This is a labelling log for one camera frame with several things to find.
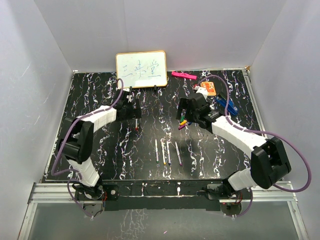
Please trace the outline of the red marker pen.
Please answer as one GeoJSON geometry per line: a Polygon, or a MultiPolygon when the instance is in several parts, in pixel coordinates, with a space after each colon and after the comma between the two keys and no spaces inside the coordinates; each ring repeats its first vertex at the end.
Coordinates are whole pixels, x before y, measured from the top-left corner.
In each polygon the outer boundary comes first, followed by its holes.
{"type": "Polygon", "coordinates": [[[138,119],[136,118],[136,119],[135,119],[135,130],[138,131],[138,129],[139,129],[138,119]]]}

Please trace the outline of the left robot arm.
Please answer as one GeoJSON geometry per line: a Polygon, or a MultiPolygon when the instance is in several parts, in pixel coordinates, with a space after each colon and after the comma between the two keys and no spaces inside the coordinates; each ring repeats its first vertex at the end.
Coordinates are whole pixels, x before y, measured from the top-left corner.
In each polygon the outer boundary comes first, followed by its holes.
{"type": "Polygon", "coordinates": [[[59,142],[56,160],[65,157],[79,178],[86,186],[86,194],[93,200],[103,195],[103,187],[98,184],[99,174],[91,160],[94,133],[107,124],[141,118],[138,98],[128,91],[117,91],[115,103],[102,105],[98,109],[74,119],[66,119],[67,130],[59,142]]]}

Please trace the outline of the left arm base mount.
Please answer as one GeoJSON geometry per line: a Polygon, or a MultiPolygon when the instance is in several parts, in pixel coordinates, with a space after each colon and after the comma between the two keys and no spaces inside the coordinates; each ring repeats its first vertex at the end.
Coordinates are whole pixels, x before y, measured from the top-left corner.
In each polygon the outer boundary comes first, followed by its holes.
{"type": "Polygon", "coordinates": [[[82,183],[73,183],[75,198],[79,201],[100,201],[105,204],[107,201],[119,199],[119,187],[115,184],[98,184],[94,187],[85,186],[82,183]]]}

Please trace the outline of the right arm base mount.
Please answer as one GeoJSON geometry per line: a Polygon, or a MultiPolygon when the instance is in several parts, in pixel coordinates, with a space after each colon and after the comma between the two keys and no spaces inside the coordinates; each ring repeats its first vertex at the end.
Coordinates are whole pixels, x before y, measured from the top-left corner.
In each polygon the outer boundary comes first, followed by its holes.
{"type": "Polygon", "coordinates": [[[234,190],[228,183],[208,183],[196,192],[208,200],[230,200],[232,205],[241,204],[249,195],[244,190],[234,190]]]}

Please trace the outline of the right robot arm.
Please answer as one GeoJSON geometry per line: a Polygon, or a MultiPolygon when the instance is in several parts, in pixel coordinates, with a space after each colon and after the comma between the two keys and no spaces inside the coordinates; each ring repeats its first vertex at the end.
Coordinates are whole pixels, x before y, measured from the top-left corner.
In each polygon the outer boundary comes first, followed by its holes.
{"type": "Polygon", "coordinates": [[[231,174],[222,187],[223,194],[230,199],[245,188],[259,186],[267,190],[292,170],[279,138],[274,136],[268,139],[241,130],[221,112],[212,110],[202,93],[179,100],[176,117],[180,119],[181,116],[187,122],[196,123],[200,128],[227,140],[249,157],[250,167],[231,174]]]}

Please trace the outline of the green marker pen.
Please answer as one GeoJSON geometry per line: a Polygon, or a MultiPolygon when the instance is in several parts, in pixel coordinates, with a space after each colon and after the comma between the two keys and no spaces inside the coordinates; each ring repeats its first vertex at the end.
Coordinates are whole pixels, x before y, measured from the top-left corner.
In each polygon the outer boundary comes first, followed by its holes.
{"type": "Polygon", "coordinates": [[[155,156],[156,156],[156,163],[159,164],[159,152],[158,152],[158,141],[155,139],[155,156]]]}

